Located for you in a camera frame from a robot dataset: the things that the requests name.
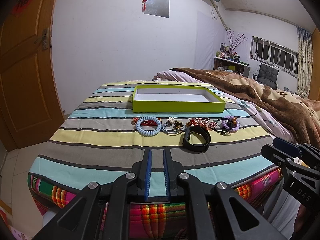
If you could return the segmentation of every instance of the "floor tile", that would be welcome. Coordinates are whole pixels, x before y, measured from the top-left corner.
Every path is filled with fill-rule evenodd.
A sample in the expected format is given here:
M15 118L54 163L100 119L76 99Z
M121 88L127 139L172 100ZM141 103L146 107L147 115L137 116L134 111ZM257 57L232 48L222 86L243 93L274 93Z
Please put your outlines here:
M16 165L17 157L6 160L1 172L1 200L6 203L11 203L11 188L14 166Z
M12 157L18 156L19 149L15 149L8 153L6 160L11 159Z
M27 236L34 237L42 228L42 215L32 199L28 188L27 178L27 171L13 176L13 227Z
M29 171L35 158L44 152L46 145L47 142L44 142L20 149L14 175Z

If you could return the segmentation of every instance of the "curtain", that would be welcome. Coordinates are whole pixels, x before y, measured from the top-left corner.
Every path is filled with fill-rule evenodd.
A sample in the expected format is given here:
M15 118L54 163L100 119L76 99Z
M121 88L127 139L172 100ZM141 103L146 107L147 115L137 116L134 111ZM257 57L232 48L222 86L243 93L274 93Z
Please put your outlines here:
M312 41L311 33L298 27L298 95L308 98L312 74Z

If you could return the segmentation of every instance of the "window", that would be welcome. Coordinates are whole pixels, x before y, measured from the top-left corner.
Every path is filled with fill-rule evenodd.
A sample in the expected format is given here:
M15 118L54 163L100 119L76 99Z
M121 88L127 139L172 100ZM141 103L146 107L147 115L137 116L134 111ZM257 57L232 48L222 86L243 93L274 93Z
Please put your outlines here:
M250 58L298 76L298 53L271 41L252 37Z

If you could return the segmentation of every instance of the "hair accessory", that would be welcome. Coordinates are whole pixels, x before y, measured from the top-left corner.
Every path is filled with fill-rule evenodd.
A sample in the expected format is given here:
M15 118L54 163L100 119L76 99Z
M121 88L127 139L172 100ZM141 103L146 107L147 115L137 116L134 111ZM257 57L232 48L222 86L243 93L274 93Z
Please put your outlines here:
M143 130L141 128L141 124L142 122L146 121L146 120L152 120L154 121L156 124L157 124L157 128L153 131L146 131L146 130ZM140 133L142 136L155 136L156 134L158 134L160 131L161 131L161 127L162 127L162 122L154 117L154 116L144 116L144 117L141 117L138 121L137 121L137 124L136 124L136 128L138 130L138 133Z
M216 128L213 129L217 133L220 133L222 135L226 134L227 132L235 133L240 128L240 123L236 117L227 115L226 117L219 118L218 120L214 120L214 122L218 123L221 120L222 120L222 128L220 130L217 130Z
M174 128L175 130L166 130L165 128L168 127L169 125L174 124ZM179 121L174 121L174 123L172 123L171 121L168 121L166 123L164 123L164 125L162 126L161 130L164 133L167 134L177 134L177 133L182 133L181 130L183 129L183 124L182 122Z
M133 121L132 121L132 124L137 124L137 121L140 119L140 117L134 117L133 118ZM157 126L157 123L153 120L146 120L146 121L143 121L141 123L142 126Z
M240 128L240 123L237 120L237 118L233 117L232 115L227 115L227 116L225 116L225 118L228 119L228 120L224 119L222 121L222 127L224 129L230 129L231 128L230 131L229 131L231 133L237 132L239 130L239 128Z
M197 123L207 124L210 121L210 118L209 117L194 117L194 118L189 118L189 120L195 120Z
M217 122L215 122L215 121L209 123L209 127L210 127L211 129L216 128L216 126L217 126Z
M212 131L212 129L206 125L206 123L209 122L209 119L208 119L208 121L203 120L202 118L199 118L199 119L191 119L190 122L186 123L186 126L199 125L199 126L203 127L204 129L206 129L207 131Z
M202 137L205 139L206 143L204 145L193 145L189 143L191 132L198 133L202 135ZM189 126L186 128L186 132L184 134L182 145L191 151L194 152L204 152L209 148L209 144L211 142L211 136L210 133L203 127L196 125L196 126Z
M174 120L174 118L173 118L173 117L169 116L169 118L168 118L168 122L170 122L170 123L174 123L174 122L175 122L175 120Z

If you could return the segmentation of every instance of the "light blue coiled hair tie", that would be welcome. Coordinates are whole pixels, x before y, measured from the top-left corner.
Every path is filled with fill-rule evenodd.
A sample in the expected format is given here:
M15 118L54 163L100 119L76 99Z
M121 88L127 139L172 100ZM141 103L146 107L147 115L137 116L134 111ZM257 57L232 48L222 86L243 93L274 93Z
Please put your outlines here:
M157 129L153 130L153 131L146 131L146 130L143 130L141 128L141 123L146 121L146 120L152 120L154 122L156 122L156 124L158 125ZM137 124L136 124L136 128L138 130L138 133L140 133L142 136L155 136L157 135L160 131L161 131L161 127L162 127L162 122L154 117L154 116L144 116L144 117L141 117L138 121L137 121Z

